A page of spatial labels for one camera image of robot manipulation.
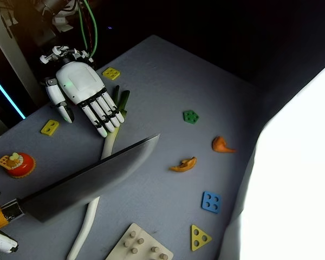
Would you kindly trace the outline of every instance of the orange peel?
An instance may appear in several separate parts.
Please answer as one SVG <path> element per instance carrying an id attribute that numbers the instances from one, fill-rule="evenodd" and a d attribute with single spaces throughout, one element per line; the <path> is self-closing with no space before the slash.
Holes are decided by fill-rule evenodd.
<path id="1" fill-rule="evenodd" d="M 175 172 L 186 172 L 194 168 L 196 162 L 197 162 L 196 157 L 193 157 L 191 159 L 185 159 L 181 161 L 181 164 L 179 166 L 170 167 L 170 170 Z"/>
<path id="2" fill-rule="evenodd" d="M 218 153 L 235 153 L 235 149 L 227 148 L 226 141 L 222 136 L 217 136 L 212 142 L 213 151 Z"/>

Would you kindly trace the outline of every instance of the led light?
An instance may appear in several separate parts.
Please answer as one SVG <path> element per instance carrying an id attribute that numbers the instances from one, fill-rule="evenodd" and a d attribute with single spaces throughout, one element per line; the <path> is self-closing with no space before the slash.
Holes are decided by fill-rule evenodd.
<path id="1" fill-rule="evenodd" d="M 7 94 L 5 89 L 0 85 L 0 91 L 4 96 L 7 98 L 8 101 L 10 101 L 11 105 L 15 108 L 15 110 L 18 112 L 18 114 L 22 117 L 22 119 L 25 119 L 25 116 L 23 113 L 20 111 L 20 109 L 16 106 L 16 104 L 13 102 L 13 100 L 10 98 L 10 96 Z"/>

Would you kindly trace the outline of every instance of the green pentagon block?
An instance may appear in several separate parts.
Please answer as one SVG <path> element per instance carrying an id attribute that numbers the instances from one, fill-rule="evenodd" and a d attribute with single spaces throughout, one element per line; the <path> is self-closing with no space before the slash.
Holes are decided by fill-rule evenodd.
<path id="1" fill-rule="evenodd" d="M 197 122 L 197 120 L 199 120 L 199 116 L 198 114 L 196 114 L 193 110 L 188 110 L 188 111 L 184 111 L 183 112 L 183 117 L 184 117 L 184 121 L 191 123 L 191 124 L 195 124 Z"/>

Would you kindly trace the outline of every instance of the gray table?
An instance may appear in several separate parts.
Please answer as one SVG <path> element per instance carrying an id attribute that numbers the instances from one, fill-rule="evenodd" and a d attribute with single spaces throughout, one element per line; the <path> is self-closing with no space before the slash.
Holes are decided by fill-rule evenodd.
<path id="1" fill-rule="evenodd" d="M 114 146 L 119 151 L 151 134 L 161 133 L 149 158 L 129 179 L 100 199 L 93 228 L 78 259 L 104 259 L 132 222 L 137 223 L 174 252 L 174 259 L 214 259 L 231 216 L 236 193 L 251 154 L 247 148 L 248 111 L 252 86 L 226 71 L 151 36 L 108 66 L 121 76 L 103 78 L 129 89 L 127 120 Z M 192 109 L 200 116 L 195 125 L 183 121 Z M 103 139 L 73 107 L 75 121 L 68 124 L 49 105 L 42 107 L 0 137 L 0 157 L 13 151 L 32 155 L 37 166 L 23 179 L 12 179 L 0 167 L 0 203 L 23 198 L 99 160 Z M 49 120 L 60 122 L 53 137 L 40 133 Z M 211 149 L 216 135 L 226 137 L 236 154 Z M 195 156 L 196 167 L 185 173 L 168 170 L 181 159 Z M 202 193 L 221 194 L 222 212 L 200 207 Z M 19 250 L 1 259 L 65 259 L 81 227 L 86 207 L 50 225 L 25 216 L 3 229 L 19 241 Z M 190 225 L 196 224 L 213 241 L 190 250 Z"/>

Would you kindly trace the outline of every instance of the white robotic hand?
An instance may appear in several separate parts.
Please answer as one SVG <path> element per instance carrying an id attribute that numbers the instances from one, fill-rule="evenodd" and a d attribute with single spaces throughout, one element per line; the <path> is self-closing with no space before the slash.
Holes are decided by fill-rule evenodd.
<path id="1" fill-rule="evenodd" d="M 101 136 L 106 137 L 107 131 L 113 132 L 115 127 L 124 122 L 124 117 L 107 93 L 105 84 L 96 71 L 86 63 L 74 61 L 77 57 L 86 56 L 87 53 L 84 51 L 81 53 L 65 46 L 54 47 L 51 55 L 42 56 L 40 60 L 43 63 L 58 59 L 62 62 L 62 67 L 56 73 L 56 79 L 46 80 L 46 90 L 67 122 L 72 123 L 74 116 L 67 107 L 62 91 L 84 111 Z"/>

